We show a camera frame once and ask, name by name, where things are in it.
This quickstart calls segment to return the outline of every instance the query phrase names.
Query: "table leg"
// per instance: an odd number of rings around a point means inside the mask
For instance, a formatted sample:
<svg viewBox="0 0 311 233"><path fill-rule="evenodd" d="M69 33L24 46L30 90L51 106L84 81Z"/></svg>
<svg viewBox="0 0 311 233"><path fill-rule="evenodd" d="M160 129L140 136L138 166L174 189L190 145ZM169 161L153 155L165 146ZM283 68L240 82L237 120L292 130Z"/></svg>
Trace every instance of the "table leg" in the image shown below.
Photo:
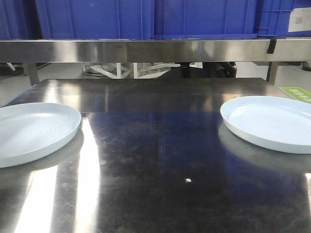
<svg viewBox="0 0 311 233"><path fill-rule="evenodd" d="M274 85L276 83L276 73L277 73L278 62L269 62L267 82Z"/></svg>
<svg viewBox="0 0 311 233"><path fill-rule="evenodd" d="M31 86L38 84L40 80L36 63L24 63L23 66L26 68L26 72L29 75Z"/></svg>

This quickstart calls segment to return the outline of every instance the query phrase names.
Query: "label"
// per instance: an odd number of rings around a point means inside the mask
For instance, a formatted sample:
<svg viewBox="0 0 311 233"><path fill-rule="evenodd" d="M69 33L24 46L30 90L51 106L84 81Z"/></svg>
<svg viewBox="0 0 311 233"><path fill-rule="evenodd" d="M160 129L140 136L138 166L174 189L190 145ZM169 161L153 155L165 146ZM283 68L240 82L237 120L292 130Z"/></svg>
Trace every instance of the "label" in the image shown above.
<svg viewBox="0 0 311 233"><path fill-rule="evenodd" d="M280 89L295 100L311 103L311 93L301 87L280 87Z"/></svg>
<svg viewBox="0 0 311 233"><path fill-rule="evenodd" d="M311 30L311 7L295 8L291 12L288 32L302 32Z"/></svg>

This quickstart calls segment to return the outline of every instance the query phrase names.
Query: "white label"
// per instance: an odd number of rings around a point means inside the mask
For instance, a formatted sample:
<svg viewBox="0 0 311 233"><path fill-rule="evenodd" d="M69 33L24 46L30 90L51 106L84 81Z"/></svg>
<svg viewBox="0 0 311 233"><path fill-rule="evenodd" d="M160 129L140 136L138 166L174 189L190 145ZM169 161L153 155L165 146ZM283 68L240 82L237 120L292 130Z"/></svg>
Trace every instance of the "white label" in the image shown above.
<svg viewBox="0 0 311 233"><path fill-rule="evenodd" d="M311 30L311 7L296 8L291 12L288 32Z"/></svg>

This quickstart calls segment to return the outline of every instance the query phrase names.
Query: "black strap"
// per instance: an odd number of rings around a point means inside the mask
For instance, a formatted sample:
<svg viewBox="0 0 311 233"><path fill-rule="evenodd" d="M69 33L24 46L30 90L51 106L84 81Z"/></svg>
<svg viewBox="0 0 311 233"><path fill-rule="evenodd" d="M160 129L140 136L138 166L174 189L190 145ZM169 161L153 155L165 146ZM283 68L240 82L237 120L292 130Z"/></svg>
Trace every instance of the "black strap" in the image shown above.
<svg viewBox="0 0 311 233"><path fill-rule="evenodd" d="M274 50L276 49L276 40L270 40L270 44L267 50L267 54L273 54Z"/></svg>

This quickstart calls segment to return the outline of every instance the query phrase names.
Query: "plastic bin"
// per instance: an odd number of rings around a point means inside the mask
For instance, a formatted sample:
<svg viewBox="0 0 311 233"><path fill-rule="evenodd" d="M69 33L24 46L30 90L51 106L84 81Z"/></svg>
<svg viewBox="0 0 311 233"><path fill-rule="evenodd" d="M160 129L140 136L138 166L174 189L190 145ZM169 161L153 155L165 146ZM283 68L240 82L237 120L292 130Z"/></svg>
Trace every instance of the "plastic bin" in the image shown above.
<svg viewBox="0 0 311 233"><path fill-rule="evenodd" d="M254 38L255 12L256 0L155 0L155 38Z"/></svg>
<svg viewBox="0 0 311 233"><path fill-rule="evenodd" d="M311 36L311 9L306 7L311 7L310 0L257 0L255 31L258 36ZM298 14L294 15L296 8L303 8L304 13L297 9ZM299 31L304 25L305 31Z"/></svg>
<svg viewBox="0 0 311 233"><path fill-rule="evenodd" d="M34 0L0 0L0 39L41 37Z"/></svg>
<svg viewBox="0 0 311 233"><path fill-rule="evenodd" d="M46 39L153 37L154 0L36 0Z"/></svg>

